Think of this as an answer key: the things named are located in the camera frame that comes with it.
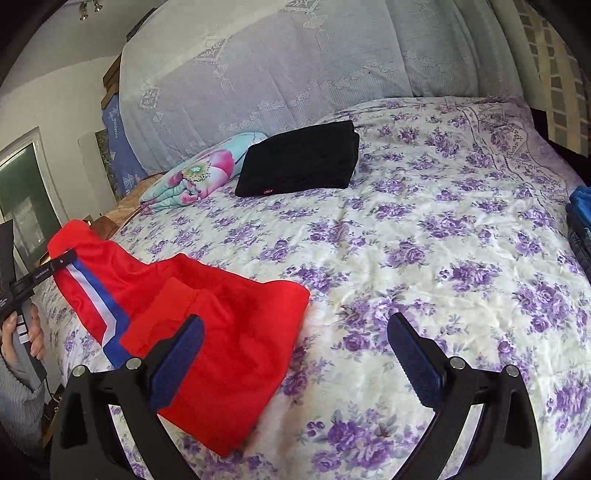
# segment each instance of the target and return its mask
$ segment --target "black handle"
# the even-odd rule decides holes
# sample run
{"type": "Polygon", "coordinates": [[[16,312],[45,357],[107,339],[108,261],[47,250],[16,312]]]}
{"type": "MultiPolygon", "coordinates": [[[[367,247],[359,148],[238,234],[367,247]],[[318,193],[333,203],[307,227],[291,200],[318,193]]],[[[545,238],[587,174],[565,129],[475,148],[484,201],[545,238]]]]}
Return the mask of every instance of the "black handle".
{"type": "Polygon", "coordinates": [[[17,328],[12,334],[12,345],[17,353],[21,368],[27,373],[29,386],[36,390],[47,377],[45,367],[36,357],[31,356],[29,327],[31,325],[31,300],[26,300],[17,309],[17,328]]]}

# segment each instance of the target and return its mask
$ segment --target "floral bedspread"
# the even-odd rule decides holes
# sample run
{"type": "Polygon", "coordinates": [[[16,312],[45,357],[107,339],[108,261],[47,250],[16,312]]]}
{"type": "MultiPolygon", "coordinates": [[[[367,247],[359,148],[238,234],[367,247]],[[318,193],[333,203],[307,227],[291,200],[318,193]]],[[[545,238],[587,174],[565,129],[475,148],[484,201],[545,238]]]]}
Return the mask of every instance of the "floral bedspread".
{"type": "MultiPolygon", "coordinates": [[[[591,287],[569,249],[564,205],[580,180],[517,99],[364,103],[350,187],[237,198],[137,216],[115,237],[145,262],[178,252],[311,291],[290,370],[244,450],[221,459],[164,421],[202,479],[390,479],[428,426],[386,337],[403,312],[473,367],[515,364],[552,478],[591,424],[591,287]]],[[[110,368],[53,281],[41,295],[63,381],[110,368]]],[[[442,478],[459,467],[478,419],[442,478]]],[[[119,409],[115,422],[146,478],[119,409]]]]}

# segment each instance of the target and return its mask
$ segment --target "red tracksuit top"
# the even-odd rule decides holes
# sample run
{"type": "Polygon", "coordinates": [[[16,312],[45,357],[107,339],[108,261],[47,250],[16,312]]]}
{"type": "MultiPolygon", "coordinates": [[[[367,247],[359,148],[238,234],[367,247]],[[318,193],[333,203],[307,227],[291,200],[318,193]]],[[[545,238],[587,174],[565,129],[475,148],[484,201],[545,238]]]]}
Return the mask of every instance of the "red tracksuit top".
{"type": "Polygon", "coordinates": [[[73,220],[50,241],[78,259],[54,275],[63,296],[114,367],[145,357],[189,314],[205,325],[201,351],[159,413],[220,456],[249,435],[290,364],[309,292],[259,283],[178,254],[144,264],[73,220]]]}

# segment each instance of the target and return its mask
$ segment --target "metal screw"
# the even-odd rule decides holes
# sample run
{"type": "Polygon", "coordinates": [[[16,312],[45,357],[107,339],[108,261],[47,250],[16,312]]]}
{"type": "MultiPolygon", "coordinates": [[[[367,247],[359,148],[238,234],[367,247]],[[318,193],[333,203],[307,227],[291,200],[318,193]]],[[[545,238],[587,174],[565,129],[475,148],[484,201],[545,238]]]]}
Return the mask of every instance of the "metal screw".
{"type": "Polygon", "coordinates": [[[453,356],[449,359],[449,364],[456,370],[462,370],[466,366],[466,362],[458,356],[453,356]]]}
{"type": "Polygon", "coordinates": [[[125,362],[125,366],[127,367],[127,370],[137,370],[142,364],[142,359],[141,358],[137,358],[136,356],[133,358],[130,358],[129,360],[127,360],[125,362]]]}
{"type": "Polygon", "coordinates": [[[510,377],[519,376],[519,369],[515,365],[507,365],[506,372],[510,377]]]}
{"type": "Polygon", "coordinates": [[[84,365],[78,365],[77,367],[74,367],[74,370],[72,370],[72,375],[74,375],[75,377],[81,377],[85,374],[85,372],[86,367],[84,365]]]}

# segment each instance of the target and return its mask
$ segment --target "black pillow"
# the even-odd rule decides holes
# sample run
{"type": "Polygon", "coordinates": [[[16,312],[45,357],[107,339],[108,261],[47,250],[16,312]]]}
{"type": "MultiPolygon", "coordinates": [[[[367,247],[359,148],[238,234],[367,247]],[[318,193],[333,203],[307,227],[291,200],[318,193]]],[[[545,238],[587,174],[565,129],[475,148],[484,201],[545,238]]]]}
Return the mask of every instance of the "black pillow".
{"type": "Polygon", "coordinates": [[[358,155],[359,135],[351,120],[275,135],[246,152],[236,195],[345,189],[358,155]]]}

